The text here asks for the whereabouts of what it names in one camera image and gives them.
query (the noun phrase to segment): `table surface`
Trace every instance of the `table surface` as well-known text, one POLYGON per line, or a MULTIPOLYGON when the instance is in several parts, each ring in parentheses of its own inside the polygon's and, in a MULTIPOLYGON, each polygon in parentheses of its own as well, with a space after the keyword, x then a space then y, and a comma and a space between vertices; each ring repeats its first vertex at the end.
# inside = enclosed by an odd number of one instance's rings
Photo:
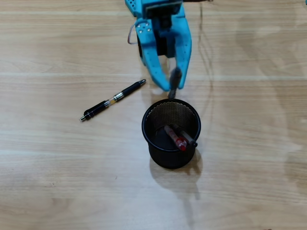
POLYGON ((307 229, 304 0, 185 4, 193 48, 178 98, 202 130, 193 160, 173 171, 142 136, 166 93, 127 44, 135 19, 123 0, 0 5, 1 230, 307 229))

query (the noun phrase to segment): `black mesh pen holder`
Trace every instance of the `black mesh pen holder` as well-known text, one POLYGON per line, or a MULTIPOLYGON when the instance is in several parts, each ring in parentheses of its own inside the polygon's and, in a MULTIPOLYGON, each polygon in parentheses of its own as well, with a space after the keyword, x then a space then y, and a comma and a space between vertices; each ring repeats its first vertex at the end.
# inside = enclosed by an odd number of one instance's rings
POLYGON ((195 147, 187 145, 185 151, 179 150, 164 131, 166 125, 178 125, 197 140, 201 132, 200 117, 190 104, 178 99, 156 102, 143 117, 142 132, 152 159, 164 168, 181 168, 193 158, 195 147))

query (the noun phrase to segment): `cable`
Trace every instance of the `cable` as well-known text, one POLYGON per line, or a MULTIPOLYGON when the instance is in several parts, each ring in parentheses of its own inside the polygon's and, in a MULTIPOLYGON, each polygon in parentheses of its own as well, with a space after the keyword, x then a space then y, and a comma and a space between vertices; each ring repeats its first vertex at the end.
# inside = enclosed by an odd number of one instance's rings
POLYGON ((131 37, 131 32, 132 32, 132 29, 133 27, 136 25, 136 24, 141 24, 141 23, 146 23, 147 20, 136 20, 135 23, 130 27, 130 30, 129 30, 129 34, 128 34, 128 44, 130 45, 135 45, 137 44, 137 42, 130 42, 130 37, 131 37))

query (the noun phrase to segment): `red pen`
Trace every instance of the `red pen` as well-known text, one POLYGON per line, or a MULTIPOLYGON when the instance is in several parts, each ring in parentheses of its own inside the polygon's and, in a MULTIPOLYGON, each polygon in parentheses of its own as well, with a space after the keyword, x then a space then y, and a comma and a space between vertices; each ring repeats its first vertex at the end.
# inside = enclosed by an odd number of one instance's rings
POLYGON ((171 137, 178 149, 181 151, 186 150, 187 142, 184 139, 179 138, 170 126, 165 126, 164 130, 171 137))

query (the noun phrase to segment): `pen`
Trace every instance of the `pen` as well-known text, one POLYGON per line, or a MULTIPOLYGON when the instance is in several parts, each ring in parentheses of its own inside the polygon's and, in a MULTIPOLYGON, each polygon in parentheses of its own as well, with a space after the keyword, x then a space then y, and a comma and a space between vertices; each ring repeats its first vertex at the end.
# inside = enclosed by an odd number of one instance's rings
POLYGON ((197 147, 197 142, 196 140, 194 140, 189 134, 187 134, 185 131, 183 131, 183 129, 181 127, 179 127, 178 125, 172 125, 174 130, 178 133, 180 133, 185 139, 187 139, 188 143, 193 146, 193 147, 197 147))
POLYGON ((131 85, 128 88, 124 89, 122 92, 119 92, 114 97, 110 98, 109 100, 103 101, 103 102, 99 103, 98 105, 95 105, 94 107, 86 110, 84 112, 84 114, 83 114, 83 117, 80 118, 80 121, 85 121, 85 120, 89 120, 89 119, 93 118, 98 113, 106 110, 111 105, 115 104, 116 102, 119 102, 124 97, 127 97, 130 94, 132 94, 134 91, 138 90, 145 83, 146 83, 146 79, 143 79, 141 81, 137 81, 133 85, 131 85))
POLYGON ((169 135, 169 137, 171 137, 178 149, 180 149, 181 151, 186 150, 187 142, 179 138, 170 126, 164 126, 164 130, 169 135))
POLYGON ((180 83, 181 77, 182 77, 182 72, 180 70, 180 68, 176 67, 175 69, 172 70, 171 74, 170 74, 170 79, 169 79, 169 83, 171 86, 171 90, 168 93, 168 98, 169 99, 174 99, 176 96, 176 90, 178 88, 178 85, 180 83))

